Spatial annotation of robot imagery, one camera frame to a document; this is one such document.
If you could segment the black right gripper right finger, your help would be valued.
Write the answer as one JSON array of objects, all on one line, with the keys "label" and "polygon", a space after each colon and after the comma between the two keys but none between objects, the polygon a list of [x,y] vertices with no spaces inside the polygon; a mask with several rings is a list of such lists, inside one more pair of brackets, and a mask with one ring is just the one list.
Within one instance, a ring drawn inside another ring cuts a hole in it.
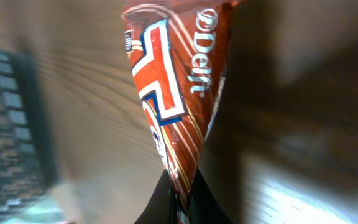
[{"label": "black right gripper right finger", "polygon": [[191,224],[232,224],[214,198],[199,169],[196,171],[189,196]]}]

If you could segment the orange candy wrapper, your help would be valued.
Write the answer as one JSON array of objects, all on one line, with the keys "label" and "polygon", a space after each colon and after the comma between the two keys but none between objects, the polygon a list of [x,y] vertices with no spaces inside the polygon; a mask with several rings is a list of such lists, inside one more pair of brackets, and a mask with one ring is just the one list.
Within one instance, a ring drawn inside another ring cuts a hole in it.
[{"label": "orange candy wrapper", "polygon": [[236,1],[127,0],[131,73],[155,146],[190,223],[190,192],[221,91]]}]

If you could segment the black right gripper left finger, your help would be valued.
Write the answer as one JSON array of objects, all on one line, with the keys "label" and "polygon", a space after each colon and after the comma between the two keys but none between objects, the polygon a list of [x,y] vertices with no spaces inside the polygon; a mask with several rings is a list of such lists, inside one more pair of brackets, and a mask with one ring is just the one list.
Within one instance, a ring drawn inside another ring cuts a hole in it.
[{"label": "black right gripper left finger", "polygon": [[177,200],[167,170],[135,224],[177,224]]}]

